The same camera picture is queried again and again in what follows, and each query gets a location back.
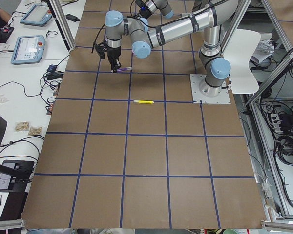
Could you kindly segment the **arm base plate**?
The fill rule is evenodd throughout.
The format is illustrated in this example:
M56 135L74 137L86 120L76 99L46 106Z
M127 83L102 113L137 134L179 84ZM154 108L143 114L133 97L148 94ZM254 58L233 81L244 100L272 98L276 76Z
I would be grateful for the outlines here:
M190 74L192 99L195 104L231 104L226 81L213 88L205 83L205 74Z

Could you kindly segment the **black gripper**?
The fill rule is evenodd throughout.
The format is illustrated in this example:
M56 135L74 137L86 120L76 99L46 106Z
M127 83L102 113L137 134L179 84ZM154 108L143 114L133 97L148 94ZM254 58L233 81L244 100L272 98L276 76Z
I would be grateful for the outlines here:
M107 42L104 40L103 42L97 44L96 42L93 42L92 47L92 53L94 50L99 55L100 59L105 59L105 52L108 56L110 65L111 65L111 71L113 73L116 73L118 69L121 68L121 63L119 62L119 57L121 55L121 46L113 48L108 46Z

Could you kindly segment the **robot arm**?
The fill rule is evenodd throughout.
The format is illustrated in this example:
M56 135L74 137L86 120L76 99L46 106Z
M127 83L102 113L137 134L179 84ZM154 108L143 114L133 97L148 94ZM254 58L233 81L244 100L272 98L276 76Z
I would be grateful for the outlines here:
M199 58L206 70L206 76L199 84L199 91L206 97L219 95L224 81L230 76L230 62L221 56L221 27L235 12L236 0L208 0L204 6L196 8L187 16L170 22L150 26L147 19L156 11L169 19L173 10L167 0L138 0L140 11L134 16L124 16L116 10L105 15L105 39L94 42L92 51L100 59L108 58L111 71L116 73L121 68L122 37L129 36L131 49L139 59L147 58L151 50L169 42L185 37L199 30L204 30L204 43L199 51Z
M147 19L159 10L162 16L170 19L174 11L167 0L135 0L136 5L139 6L139 14L141 17Z

